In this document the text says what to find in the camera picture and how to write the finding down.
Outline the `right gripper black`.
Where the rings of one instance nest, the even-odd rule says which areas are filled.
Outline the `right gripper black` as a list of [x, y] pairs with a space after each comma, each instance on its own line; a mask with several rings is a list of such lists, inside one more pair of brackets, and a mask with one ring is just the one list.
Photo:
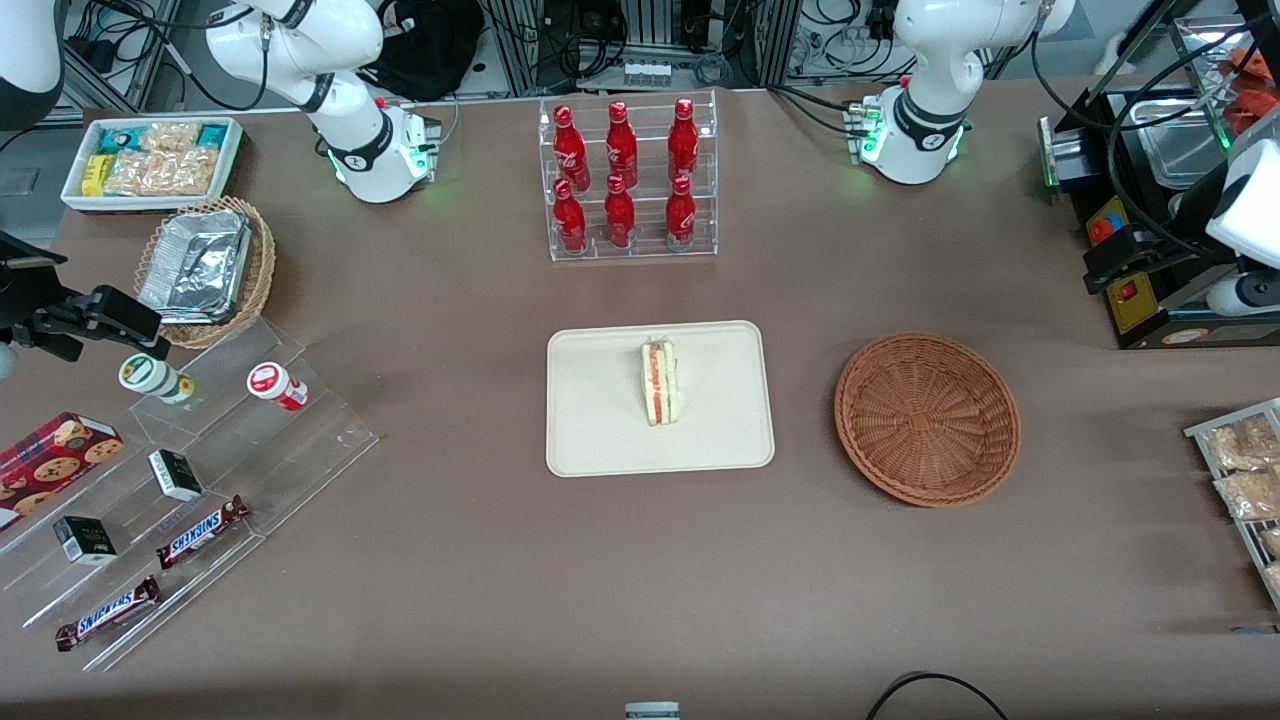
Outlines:
[[84, 296], [61, 284], [68, 258], [1, 233], [1, 329], [5, 345], [40, 348], [68, 363], [87, 340], [114, 340], [136, 348], [163, 346], [161, 318], [124, 291], [100, 284], [92, 292], [92, 322]]

